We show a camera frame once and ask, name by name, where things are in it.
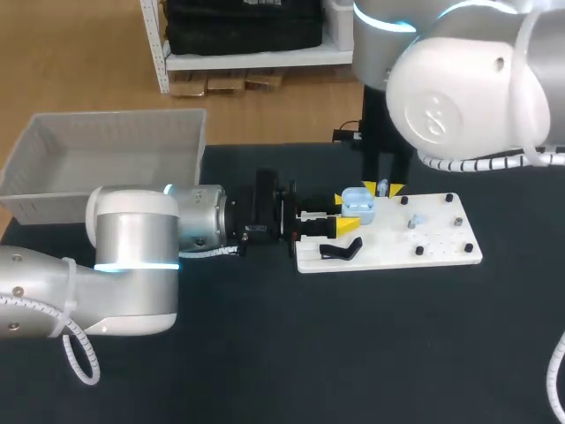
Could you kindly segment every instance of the dark tabletop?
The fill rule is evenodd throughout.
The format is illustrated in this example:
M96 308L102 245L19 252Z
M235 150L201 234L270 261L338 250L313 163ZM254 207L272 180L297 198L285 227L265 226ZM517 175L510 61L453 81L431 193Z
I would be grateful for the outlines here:
M261 166L298 191L358 186L339 145L210 147L202 183ZM565 330L565 171L458 175L414 163L406 193L458 193L484 260L470 267L300 275L284 246L183 262L172 330L92 337L83 386L61 340L0 341L2 423L556 422L548 361ZM81 225L22 227L3 244L92 266Z

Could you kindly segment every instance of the white plastic tray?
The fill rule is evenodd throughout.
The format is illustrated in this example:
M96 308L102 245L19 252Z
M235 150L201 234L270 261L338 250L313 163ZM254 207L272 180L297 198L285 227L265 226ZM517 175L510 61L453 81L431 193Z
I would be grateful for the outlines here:
M408 196L407 205L401 204L401 197L376 198L376 217L370 225L338 240L304 237L298 242L298 270L309 274L480 263L483 254L471 224L459 196L453 196L451 202L446 202L446 194ZM411 230L408 222L416 214L424 222ZM455 226L458 217L463 219L461 226ZM321 259L320 244L348 247L357 237L363 239L363 247L353 260ZM473 245L471 253L464 250L467 244ZM421 256L416 255L418 246L424 248Z
M0 204L22 224L83 223L99 186L199 183L206 111L35 115L0 173Z

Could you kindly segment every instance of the white shelf post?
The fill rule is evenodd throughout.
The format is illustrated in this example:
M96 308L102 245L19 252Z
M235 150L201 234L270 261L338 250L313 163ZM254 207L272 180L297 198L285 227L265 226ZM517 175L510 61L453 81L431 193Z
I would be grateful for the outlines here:
M159 80L159 88L162 93L169 92L169 75L167 74L167 65L161 45L161 36L159 33L159 0L139 0L141 10L143 11L143 19L145 20L145 29L147 31L147 39L151 47L153 55L153 63Z

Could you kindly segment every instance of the white board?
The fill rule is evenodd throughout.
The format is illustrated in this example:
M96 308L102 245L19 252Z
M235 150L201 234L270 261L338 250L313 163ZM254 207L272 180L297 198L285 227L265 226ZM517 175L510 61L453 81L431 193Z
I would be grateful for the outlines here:
M407 196L408 204L401 204L401 197L376 198L376 214L373 223L337 240L325 237L302 237L297 242L298 270L304 274L321 272L365 271L371 269L403 269L445 267L480 263L483 254L463 209L459 196L446 201L446 194ZM408 222L418 215L423 223L411 230ZM305 214L302 220L316 217ZM461 226L456 226L462 218ZM322 260L320 245L349 247L357 237L363 239L363 247L351 261ZM465 246L473 244L471 253ZM422 246L424 253L416 254Z

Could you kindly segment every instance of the cable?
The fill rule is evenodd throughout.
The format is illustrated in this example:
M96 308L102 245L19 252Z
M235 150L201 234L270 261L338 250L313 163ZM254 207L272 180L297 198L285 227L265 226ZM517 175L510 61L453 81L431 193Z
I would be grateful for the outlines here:
M52 316L55 319L59 319L59 317L63 314L63 312L55 309L54 307L50 307L49 305L41 302L37 302L35 300L29 299L22 299L22 298L14 298L12 296L0 296L0 305L7 305L13 307L26 307L28 309L33 309L38 312L42 312L46 315ZM90 344L87 335L85 332L79 327L79 325L73 321L71 318L67 318L64 322L66 328L72 331L77 339L79 340L82 348L85 351L85 354L88 357L88 362L90 363L90 367L92 369L92 377L89 377L85 374L85 372L80 367L79 363L77 362L76 357L74 356L74 352L72 351L71 346L71 339L69 336L63 336L63 346L64 351L67 355L67 359L69 360L69 364L71 365L72 370L77 375L77 377L84 383L89 386L94 386L100 380L100 365L98 364L98 359L96 358L96 353L94 353L94 348Z
M359 123L359 121L347 121L347 122L344 122L342 124L342 126L339 127L339 129L342 130L348 124L358 124L358 123Z
M559 393L557 392L557 376L559 374L559 367L563 361L563 355L565 354L565 333L561 336L559 343L555 346L554 354L549 361L549 367L547 368L546 377L546 388L547 397L549 398L549 405L554 410L554 414L557 420L561 424L565 424L565 412L561 407L561 402L559 401Z
M531 166L528 156L525 154L495 157L493 159L470 159L466 161L455 161L449 159L437 159L418 152L419 160L435 170L446 172L481 172L485 170L510 170L512 168L523 168ZM545 152L539 155L539 159L554 166L565 166L564 153Z
M205 258L213 258L215 256L224 256L224 255L234 256L237 254L239 254L239 247L232 246L232 247L222 247L220 249L210 250L208 252L197 252L197 253L181 252L178 254L178 256L183 259L205 259Z

